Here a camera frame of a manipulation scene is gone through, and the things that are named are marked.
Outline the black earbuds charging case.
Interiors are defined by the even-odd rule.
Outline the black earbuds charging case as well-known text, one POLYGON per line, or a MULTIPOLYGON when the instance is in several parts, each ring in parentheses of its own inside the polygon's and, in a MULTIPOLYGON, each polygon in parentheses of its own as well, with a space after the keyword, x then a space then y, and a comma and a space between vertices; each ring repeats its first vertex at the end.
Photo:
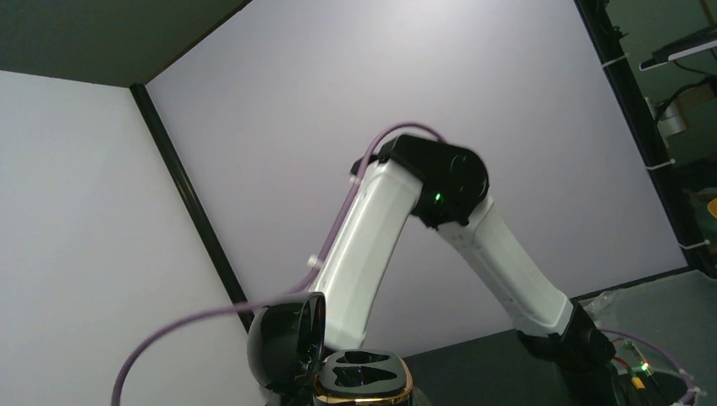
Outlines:
POLYGON ((332 349, 324 294, 272 300, 255 313, 247 357, 269 405, 415 405, 413 377, 398 355, 332 349))

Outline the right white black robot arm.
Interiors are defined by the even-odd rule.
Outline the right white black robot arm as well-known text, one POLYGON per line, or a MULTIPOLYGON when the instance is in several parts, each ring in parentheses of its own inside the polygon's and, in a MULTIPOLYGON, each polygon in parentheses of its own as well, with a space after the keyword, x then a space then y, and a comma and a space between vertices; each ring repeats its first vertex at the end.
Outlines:
POLYGON ((327 346, 362 346, 397 241, 408 218, 417 217, 469 264, 509 315, 520 343, 557 367, 574 398, 584 405, 626 404, 613 344, 518 243, 489 187, 477 153, 411 134, 358 160, 341 226, 311 286, 327 300, 327 346))

